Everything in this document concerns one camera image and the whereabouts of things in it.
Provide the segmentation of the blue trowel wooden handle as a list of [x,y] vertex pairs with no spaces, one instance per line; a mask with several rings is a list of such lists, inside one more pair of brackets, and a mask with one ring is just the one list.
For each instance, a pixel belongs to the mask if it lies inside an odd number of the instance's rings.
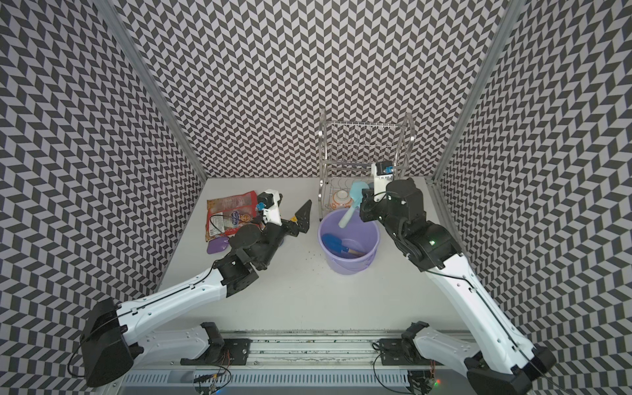
[[345,245],[342,239],[332,234],[325,234],[321,238],[324,246],[332,253],[343,258],[360,258],[365,255],[365,252],[360,250],[354,250],[353,248]]

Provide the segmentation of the light blue plastic shovel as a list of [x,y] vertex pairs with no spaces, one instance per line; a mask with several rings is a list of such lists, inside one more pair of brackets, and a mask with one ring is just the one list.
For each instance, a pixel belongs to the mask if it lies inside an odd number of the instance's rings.
[[344,229],[347,227],[348,223],[350,222],[351,218],[354,215],[355,210],[358,207],[360,207],[360,204],[363,199],[362,192],[364,189],[368,189],[368,187],[369,185],[364,181],[355,181],[352,184],[352,187],[349,192],[352,203],[350,207],[347,209],[346,213],[341,218],[341,220],[338,222],[338,226],[341,229]]

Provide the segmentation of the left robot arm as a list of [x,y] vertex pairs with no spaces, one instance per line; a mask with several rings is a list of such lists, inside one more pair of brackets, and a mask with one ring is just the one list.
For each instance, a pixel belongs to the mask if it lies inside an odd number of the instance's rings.
[[185,313],[221,301],[252,285],[266,270],[287,236],[309,231],[311,201],[291,219],[280,216],[282,195],[268,190],[257,197],[258,215],[230,238],[230,251],[210,268],[175,286],[135,301],[98,302],[87,314],[80,336],[83,377],[99,388],[123,377],[133,367],[174,360],[183,365],[216,365],[229,349],[213,322],[184,332],[158,328]]

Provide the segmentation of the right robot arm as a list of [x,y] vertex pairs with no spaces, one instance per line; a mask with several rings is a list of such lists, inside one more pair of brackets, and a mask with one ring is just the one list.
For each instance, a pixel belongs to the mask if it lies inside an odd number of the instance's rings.
[[438,286],[474,338],[464,342],[417,322],[403,333],[403,350],[461,374],[477,394],[529,393],[556,357],[511,323],[455,238],[427,219],[415,182],[395,179],[363,189],[359,209],[363,222],[380,223],[404,257]]

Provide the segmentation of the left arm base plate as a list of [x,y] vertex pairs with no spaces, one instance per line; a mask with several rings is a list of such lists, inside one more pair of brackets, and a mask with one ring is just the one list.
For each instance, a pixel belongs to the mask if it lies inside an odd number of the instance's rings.
[[250,355],[252,340],[229,338],[222,345],[212,344],[196,359],[182,358],[181,365],[193,366],[245,366]]

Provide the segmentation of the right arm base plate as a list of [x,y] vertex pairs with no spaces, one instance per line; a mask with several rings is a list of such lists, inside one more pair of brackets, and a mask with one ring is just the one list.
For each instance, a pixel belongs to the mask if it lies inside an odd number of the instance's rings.
[[430,366],[431,362],[421,356],[411,341],[401,338],[381,338],[375,350],[380,354],[384,366]]

